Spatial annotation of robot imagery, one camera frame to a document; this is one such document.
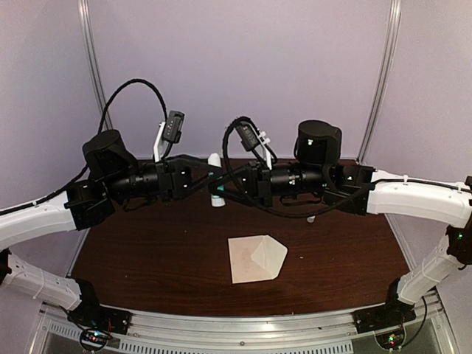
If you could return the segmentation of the beige envelope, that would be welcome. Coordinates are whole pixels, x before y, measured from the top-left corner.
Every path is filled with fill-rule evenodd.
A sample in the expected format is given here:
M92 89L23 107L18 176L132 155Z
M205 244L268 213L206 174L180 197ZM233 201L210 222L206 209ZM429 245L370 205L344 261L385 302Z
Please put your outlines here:
M288 254L288 248L270 235L228 239L233 284L275 280Z

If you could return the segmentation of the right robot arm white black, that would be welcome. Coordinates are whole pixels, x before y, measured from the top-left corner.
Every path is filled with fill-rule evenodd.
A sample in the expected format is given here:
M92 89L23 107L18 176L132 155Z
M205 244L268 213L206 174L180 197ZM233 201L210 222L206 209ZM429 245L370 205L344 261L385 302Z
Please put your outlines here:
M224 199L281 218L314 221L333 210L354 215L405 215L444 223L446 232L429 256L395 280L378 309L383 325L394 325L406 309L457 269L471 264L471 181L448 183L399 176L360 164L340 162L341 129L320 120L298 125L294 162L280 163L269 138L248 117L235 119L224 133L237 133L254 161L233 168L229 143L208 158L224 169L210 185L213 205Z

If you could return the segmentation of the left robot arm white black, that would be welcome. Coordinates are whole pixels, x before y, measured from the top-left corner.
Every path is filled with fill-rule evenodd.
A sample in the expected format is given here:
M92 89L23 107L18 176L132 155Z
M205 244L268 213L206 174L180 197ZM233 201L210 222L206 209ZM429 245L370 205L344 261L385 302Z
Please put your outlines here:
M217 153L207 159L178 155L140 164L127 151L117 130L108 130L84 144L90 171L87 179L73 181L53 197L1 211L1 288L12 287L61 306L89 327L106 320L105 309L90 282L59 277L22 260L10 247L57 232L97 226L115 212L115 204L143 198L151 204L182 200L221 174Z

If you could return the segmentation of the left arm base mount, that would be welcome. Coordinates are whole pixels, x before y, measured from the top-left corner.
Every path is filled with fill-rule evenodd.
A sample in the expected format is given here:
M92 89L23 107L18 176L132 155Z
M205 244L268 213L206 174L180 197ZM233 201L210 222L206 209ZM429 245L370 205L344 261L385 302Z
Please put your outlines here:
M83 312L79 308L66 310L66 318L80 331L79 345L89 353L103 350L117 340L116 335L126 335L131 324L131 312L106 306L98 311Z

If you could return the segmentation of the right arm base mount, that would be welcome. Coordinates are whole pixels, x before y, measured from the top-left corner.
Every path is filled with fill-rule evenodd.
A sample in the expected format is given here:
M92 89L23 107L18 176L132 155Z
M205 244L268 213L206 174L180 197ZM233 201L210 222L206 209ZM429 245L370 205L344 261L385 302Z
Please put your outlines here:
M388 351L399 350L406 343L405 325L415 319L416 313L412 309L388 309L385 305L353 313L357 334L373 332L377 345Z

